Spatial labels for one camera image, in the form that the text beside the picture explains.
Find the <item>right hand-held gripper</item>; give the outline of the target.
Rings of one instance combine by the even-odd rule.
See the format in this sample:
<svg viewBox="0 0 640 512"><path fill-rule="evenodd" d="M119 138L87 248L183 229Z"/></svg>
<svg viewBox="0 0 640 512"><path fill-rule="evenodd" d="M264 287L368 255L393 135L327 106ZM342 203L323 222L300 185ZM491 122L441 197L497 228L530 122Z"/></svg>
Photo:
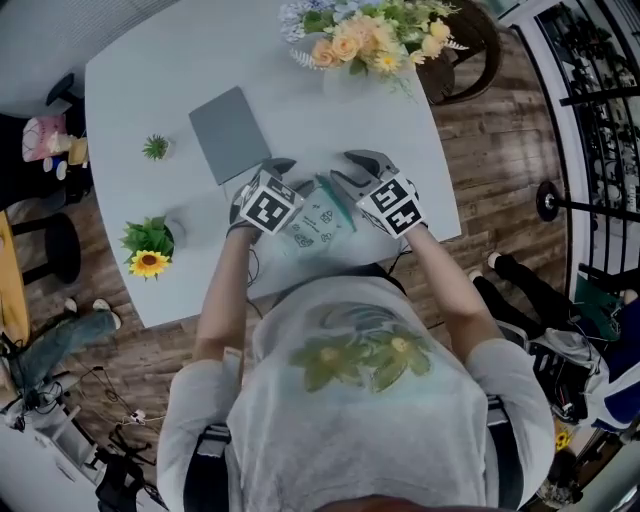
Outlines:
<svg viewBox="0 0 640 512"><path fill-rule="evenodd" d="M330 178L375 227L398 239L416 225L426 224L414 184L383 153L350 150L344 156L361 166L369 178L356 182L337 170L330 171Z"/></svg>

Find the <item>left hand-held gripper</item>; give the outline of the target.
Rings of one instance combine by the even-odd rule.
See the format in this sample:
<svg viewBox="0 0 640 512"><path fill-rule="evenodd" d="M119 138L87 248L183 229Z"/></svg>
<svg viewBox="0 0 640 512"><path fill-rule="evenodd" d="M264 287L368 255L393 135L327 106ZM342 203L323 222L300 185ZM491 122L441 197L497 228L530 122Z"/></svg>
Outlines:
<svg viewBox="0 0 640 512"><path fill-rule="evenodd" d="M296 163L290 158L271 158L259 166L252 179L233 196L228 232L253 227L275 235L294 218L315 189L314 180L299 182L293 188L283 181L283 175Z"/></svg>

